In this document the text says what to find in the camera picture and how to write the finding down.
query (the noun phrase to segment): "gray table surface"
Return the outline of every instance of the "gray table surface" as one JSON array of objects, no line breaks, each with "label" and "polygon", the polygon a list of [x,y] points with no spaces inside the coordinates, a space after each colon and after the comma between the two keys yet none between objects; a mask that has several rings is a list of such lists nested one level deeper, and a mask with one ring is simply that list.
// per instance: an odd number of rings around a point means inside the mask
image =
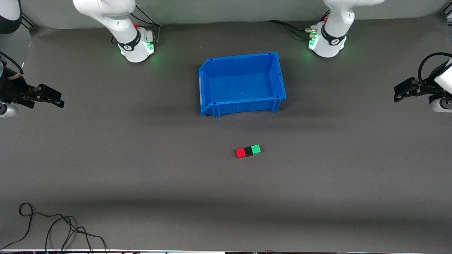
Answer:
[{"label": "gray table surface", "polygon": [[[452,115],[392,98],[425,56],[451,50],[445,16],[359,20],[351,34],[323,59],[277,24],[169,25],[132,64],[106,29],[34,30],[25,78],[66,106],[0,121],[1,245],[25,232],[30,202],[112,249],[451,253]],[[207,58],[270,51],[280,111],[199,116]],[[262,154],[234,157],[254,144]],[[52,221],[11,248],[43,248]]]}]

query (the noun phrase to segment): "blue plastic bin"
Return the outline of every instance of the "blue plastic bin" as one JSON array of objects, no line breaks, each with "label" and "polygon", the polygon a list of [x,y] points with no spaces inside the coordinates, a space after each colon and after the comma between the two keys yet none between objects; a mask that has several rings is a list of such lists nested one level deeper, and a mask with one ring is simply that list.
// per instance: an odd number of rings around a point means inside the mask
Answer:
[{"label": "blue plastic bin", "polygon": [[277,52],[207,59],[199,68],[201,116],[279,109],[286,98]]}]

